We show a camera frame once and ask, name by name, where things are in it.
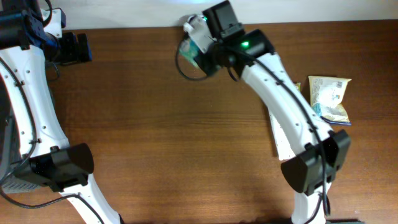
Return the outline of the teal white tissue pack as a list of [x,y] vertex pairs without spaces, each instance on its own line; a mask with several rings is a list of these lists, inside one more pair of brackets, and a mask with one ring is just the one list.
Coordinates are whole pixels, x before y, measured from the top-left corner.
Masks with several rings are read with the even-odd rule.
[[183,39],[182,43],[179,47],[179,52],[195,68],[199,68],[197,62],[195,61],[195,57],[199,55],[200,49],[197,47],[196,43],[192,41],[190,38]]

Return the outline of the white yellow snack bag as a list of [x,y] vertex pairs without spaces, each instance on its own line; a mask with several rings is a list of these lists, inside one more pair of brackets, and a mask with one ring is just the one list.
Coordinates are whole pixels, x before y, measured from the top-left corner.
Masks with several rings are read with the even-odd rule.
[[325,122],[350,126],[348,114],[342,105],[350,78],[309,76],[310,106]]

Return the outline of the white tube with tan cap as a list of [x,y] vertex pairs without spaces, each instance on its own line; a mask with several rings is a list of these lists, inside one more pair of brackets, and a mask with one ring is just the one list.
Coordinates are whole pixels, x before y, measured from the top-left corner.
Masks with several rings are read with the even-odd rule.
[[275,147],[277,150],[277,155],[280,161],[286,161],[295,157],[295,154],[290,146],[290,143],[287,139],[287,136],[282,129],[282,126],[279,124],[278,120],[271,112],[268,110],[270,122],[271,122],[271,129],[275,141]]

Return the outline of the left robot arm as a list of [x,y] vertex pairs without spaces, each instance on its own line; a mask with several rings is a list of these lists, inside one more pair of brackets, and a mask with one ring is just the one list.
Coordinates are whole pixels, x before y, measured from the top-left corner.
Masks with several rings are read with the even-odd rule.
[[1,197],[50,188],[87,223],[122,223],[94,178],[85,143],[63,132],[46,70],[90,62],[86,34],[64,32],[65,13],[37,1],[1,2]]

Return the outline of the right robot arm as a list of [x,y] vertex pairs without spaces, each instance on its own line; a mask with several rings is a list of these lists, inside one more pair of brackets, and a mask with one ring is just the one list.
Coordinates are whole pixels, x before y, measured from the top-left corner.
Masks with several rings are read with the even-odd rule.
[[351,144],[346,131],[334,131],[314,112],[265,33],[246,32],[229,1],[204,10],[194,29],[201,34],[196,40],[199,67],[207,75],[232,68],[258,94],[287,137],[294,156],[280,167],[294,190],[290,222],[328,223],[327,193]]

